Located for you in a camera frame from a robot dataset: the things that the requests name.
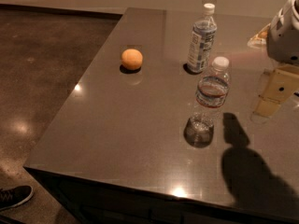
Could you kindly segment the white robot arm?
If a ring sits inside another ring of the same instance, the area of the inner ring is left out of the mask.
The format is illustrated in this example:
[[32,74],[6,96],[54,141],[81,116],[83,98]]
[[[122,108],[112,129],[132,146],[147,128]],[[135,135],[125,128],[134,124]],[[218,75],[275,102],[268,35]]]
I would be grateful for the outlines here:
[[253,114],[272,117],[299,89],[299,0],[288,0],[270,22],[266,50],[278,66],[270,72]]

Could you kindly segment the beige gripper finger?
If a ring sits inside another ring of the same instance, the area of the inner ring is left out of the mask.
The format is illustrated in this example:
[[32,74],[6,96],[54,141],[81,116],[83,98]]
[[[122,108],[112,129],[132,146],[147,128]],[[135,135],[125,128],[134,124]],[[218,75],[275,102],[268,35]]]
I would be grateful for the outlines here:
[[270,118],[280,109],[280,107],[281,104],[260,97],[258,99],[254,113],[261,117]]

